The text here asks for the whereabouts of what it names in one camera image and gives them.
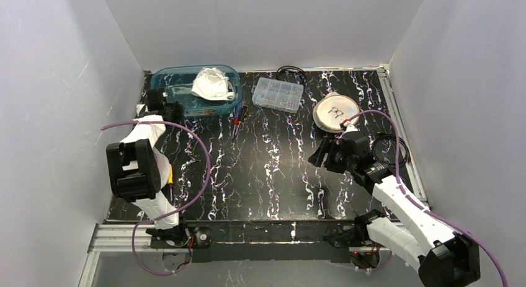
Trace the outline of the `teal plastic bin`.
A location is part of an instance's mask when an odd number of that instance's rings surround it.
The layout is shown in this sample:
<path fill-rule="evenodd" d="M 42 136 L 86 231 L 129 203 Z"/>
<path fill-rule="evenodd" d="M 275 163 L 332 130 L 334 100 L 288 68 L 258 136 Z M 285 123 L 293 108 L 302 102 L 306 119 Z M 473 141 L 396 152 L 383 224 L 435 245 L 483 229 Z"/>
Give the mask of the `teal plastic bin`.
<path fill-rule="evenodd" d="M 229 78 L 235 97 L 227 101 L 209 101 L 190 93 L 193 80 L 202 68 L 216 67 Z M 153 74 L 150 89 L 166 88 L 168 101 L 179 101 L 185 117 L 228 115 L 243 99 L 243 89 L 238 72 L 228 65 L 179 66 L 161 69 Z"/>

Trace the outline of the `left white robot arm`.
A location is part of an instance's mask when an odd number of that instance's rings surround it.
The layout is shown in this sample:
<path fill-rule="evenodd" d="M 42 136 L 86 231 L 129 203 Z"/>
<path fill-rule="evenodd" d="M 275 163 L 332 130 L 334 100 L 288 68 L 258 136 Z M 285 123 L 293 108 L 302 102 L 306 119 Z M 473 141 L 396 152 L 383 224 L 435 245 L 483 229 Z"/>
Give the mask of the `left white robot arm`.
<path fill-rule="evenodd" d="M 146 103 L 137 106 L 138 118 L 131 132 L 106 147 L 110 187 L 115 197 L 139 207 L 157 230 L 179 225 L 177 213 L 159 221 L 157 218 L 175 210 L 162 189 L 172 183 L 172 165 L 157 148 L 165 133 L 165 121 L 178 121 L 183 114 L 178 101 L 168 101 L 164 88 L 150 89 Z"/>

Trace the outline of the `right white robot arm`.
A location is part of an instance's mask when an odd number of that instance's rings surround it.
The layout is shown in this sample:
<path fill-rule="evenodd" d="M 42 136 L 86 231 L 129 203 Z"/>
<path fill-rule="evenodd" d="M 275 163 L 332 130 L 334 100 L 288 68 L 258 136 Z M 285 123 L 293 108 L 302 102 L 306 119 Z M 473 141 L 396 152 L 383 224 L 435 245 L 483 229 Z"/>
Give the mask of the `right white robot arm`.
<path fill-rule="evenodd" d="M 308 158 L 330 172 L 350 172 L 355 183 L 386 205 L 403 224 L 371 210 L 354 219 L 348 232 L 354 242 L 387 247 L 417 271 L 424 286 L 468 286 L 481 278 L 479 246 L 458 229 L 430 216 L 430 211 L 396 178 L 392 165 L 379 161 L 360 131 L 338 139 L 325 136 Z"/>

